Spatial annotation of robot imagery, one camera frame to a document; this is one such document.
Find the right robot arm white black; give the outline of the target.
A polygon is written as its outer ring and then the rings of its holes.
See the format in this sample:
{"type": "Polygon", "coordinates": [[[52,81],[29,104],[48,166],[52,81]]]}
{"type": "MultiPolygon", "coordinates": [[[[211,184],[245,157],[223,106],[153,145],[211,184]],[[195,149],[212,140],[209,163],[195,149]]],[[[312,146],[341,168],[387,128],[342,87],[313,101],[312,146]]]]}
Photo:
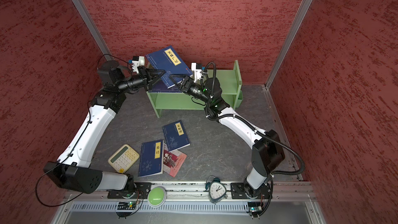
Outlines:
{"type": "Polygon", "coordinates": [[[240,116],[222,98],[218,78],[209,78],[201,85],[188,75],[171,75],[170,79],[182,93],[205,103],[204,110],[207,119],[228,127],[252,149],[253,169],[244,180],[244,190],[248,197],[257,197],[263,183],[270,180],[271,173],[286,157],[283,148],[273,140],[273,138],[279,138],[278,134],[273,130],[267,132],[260,129],[240,116]]]}

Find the blue book Guiguzi yellow label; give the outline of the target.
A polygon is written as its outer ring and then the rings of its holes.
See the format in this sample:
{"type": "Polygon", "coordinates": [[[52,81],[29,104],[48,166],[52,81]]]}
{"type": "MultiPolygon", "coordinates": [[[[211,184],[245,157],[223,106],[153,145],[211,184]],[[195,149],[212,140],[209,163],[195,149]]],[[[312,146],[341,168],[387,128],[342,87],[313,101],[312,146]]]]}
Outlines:
{"type": "Polygon", "coordinates": [[[150,93],[181,93],[177,86],[168,88],[162,80],[157,82],[152,89],[148,90],[150,93]]]}

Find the blue book Xiaolin Guangji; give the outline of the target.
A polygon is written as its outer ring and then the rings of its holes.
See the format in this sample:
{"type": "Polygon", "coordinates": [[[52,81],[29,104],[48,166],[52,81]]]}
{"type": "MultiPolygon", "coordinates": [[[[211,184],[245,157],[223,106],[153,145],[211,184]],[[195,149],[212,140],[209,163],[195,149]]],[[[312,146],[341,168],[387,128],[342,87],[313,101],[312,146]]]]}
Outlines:
{"type": "Polygon", "coordinates": [[[184,74],[192,76],[192,70],[184,63],[182,58],[172,46],[145,55],[145,58],[155,69],[164,69],[166,73],[161,77],[168,88],[174,84],[169,79],[170,75],[184,74]]]}

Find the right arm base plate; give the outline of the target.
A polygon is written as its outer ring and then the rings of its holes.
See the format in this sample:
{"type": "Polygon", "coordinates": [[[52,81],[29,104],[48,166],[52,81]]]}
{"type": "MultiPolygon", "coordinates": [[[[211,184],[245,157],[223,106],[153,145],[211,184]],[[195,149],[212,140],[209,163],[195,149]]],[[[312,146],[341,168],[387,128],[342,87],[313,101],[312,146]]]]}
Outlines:
{"type": "Polygon", "coordinates": [[[271,192],[271,187],[265,184],[258,189],[252,189],[246,183],[231,183],[230,186],[232,199],[269,199],[271,192]]]}

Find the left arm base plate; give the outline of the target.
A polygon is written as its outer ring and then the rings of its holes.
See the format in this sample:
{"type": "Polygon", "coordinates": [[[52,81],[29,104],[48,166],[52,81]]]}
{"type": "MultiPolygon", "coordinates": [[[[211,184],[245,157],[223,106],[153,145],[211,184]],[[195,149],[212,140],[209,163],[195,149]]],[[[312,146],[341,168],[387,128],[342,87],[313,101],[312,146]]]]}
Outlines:
{"type": "Polygon", "coordinates": [[[137,182],[132,185],[132,189],[125,190],[110,190],[108,192],[108,199],[147,199],[148,194],[151,190],[152,183],[149,182],[137,182]]]}

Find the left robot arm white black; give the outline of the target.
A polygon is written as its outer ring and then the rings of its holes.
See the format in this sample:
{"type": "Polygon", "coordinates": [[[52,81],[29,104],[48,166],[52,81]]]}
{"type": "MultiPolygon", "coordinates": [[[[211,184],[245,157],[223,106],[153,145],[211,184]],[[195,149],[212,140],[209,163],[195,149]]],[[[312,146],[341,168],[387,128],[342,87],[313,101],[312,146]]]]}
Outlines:
{"type": "Polygon", "coordinates": [[[95,191],[135,191],[134,179],[120,172],[104,172],[90,168],[97,145],[110,122],[120,111],[126,94],[149,90],[165,74],[163,69],[136,66],[135,70],[116,60],[97,68],[102,89],[91,100],[88,115],[77,134],[56,162],[48,162],[44,175],[59,188],[91,194],[95,191]]]}

